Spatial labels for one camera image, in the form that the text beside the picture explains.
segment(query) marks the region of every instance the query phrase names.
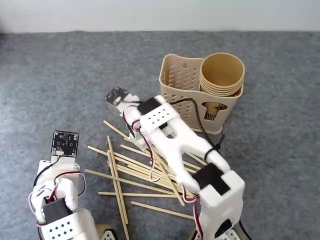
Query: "beige basket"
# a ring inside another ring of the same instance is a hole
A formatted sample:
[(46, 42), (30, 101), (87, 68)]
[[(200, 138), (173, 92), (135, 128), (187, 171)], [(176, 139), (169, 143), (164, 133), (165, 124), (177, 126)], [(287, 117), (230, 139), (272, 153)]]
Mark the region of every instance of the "beige basket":
[[(169, 103), (183, 98), (193, 98), (197, 103), (205, 131), (210, 134), (218, 134), (222, 131), (223, 124), (233, 106), (242, 95), (244, 85), (242, 82), (238, 92), (228, 97), (201, 92), (199, 73), (203, 60), (203, 58), (186, 58), (175, 54), (166, 55), (159, 76), (161, 95)], [(195, 107), (191, 101), (177, 103), (173, 107), (189, 127), (201, 132)]]

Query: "white wall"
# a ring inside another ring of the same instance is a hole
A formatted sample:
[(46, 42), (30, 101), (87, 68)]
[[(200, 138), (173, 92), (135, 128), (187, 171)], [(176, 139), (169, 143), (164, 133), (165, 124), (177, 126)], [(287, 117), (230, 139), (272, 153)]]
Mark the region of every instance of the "white wall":
[(320, 0), (0, 0), (0, 31), (320, 31)]

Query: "black wire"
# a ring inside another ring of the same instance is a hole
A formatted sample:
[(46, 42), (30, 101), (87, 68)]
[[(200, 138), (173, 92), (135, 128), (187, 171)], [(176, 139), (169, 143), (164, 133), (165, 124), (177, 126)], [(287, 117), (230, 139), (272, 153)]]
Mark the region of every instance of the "black wire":
[(60, 160), (61, 155), (58, 156), (57, 160), (54, 163), (51, 163), (50, 165), (46, 166), (44, 169), (42, 169), (41, 172), (39, 172), (39, 174), (35, 177), (34, 182), (33, 182), (33, 187), (35, 187), (37, 185), (38, 179), (39, 177), (45, 172), (47, 171), (49, 168), (51, 168), (53, 165), (55, 165), (59, 160)]
[(128, 104), (142, 104), (143, 101), (126, 101), (126, 100), (121, 100), (121, 102), (128, 103)]
[(40, 240), (43, 240), (42, 236), (41, 236), (41, 233), (40, 233), (40, 227), (38, 227), (38, 235), (39, 235), (39, 239)]
[(239, 226), (240, 228), (242, 229), (243, 233), (246, 235), (246, 237), (249, 239), (249, 240), (252, 240), (252, 238), (250, 237), (250, 235), (247, 233), (247, 231), (245, 230), (245, 227), (242, 225), (242, 222), (241, 222), (241, 219), (239, 220)]
[(212, 140), (210, 139), (209, 135), (207, 134), (206, 130), (204, 129), (204, 126), (202, 125), (201, 123), (201, 120), (200, 120), (200, 115), (199, 115), (199, 109), (198, 109), (198, 104), (197, 102), (193, 99), (193, 98), (182, 98), (180, 100), (177, 100), (177, 101), (172, 101), (170, 102), (171, 105), (174, 105), (174, 104), (178, 104), (178, 103), (181, 103), (181, 102), (185, 102), (185, 101), (192, 101), (193, 105), (194, 105), (194, 109), (195, 109), (195, 115), (196, 115), (196, 120), (200, 126), (200, 129), (202, 131), (202, 133), (204, 134), (205, 136), (205, 139), (209, 142), (209, 144), (213, 147), (213, 148), (216, 148), (217, 146), (212, 142)]

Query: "stack of paper cups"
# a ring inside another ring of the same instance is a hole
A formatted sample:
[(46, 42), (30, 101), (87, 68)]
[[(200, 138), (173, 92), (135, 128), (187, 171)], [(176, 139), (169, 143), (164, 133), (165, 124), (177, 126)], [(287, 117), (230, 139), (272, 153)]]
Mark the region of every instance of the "stack of paper cups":
[[(218, 52), (209, 55), (200, 66), (199, 82), (201, 92), (217, 97), (234, 97), (242, 87), (245, 65), (236, 56)], [(217, 113), (220, 103), (207, 103), (209, 112)]]

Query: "paper cup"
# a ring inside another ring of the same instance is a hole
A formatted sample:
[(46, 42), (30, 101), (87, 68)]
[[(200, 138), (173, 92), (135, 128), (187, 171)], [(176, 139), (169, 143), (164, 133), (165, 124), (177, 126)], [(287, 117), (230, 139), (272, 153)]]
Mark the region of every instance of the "paper cup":
[(239, 90), (245, 76), (245, 65), (230, 53), (209, 55), (200, 66), (200, 84), (206, 83), (213, 90)]

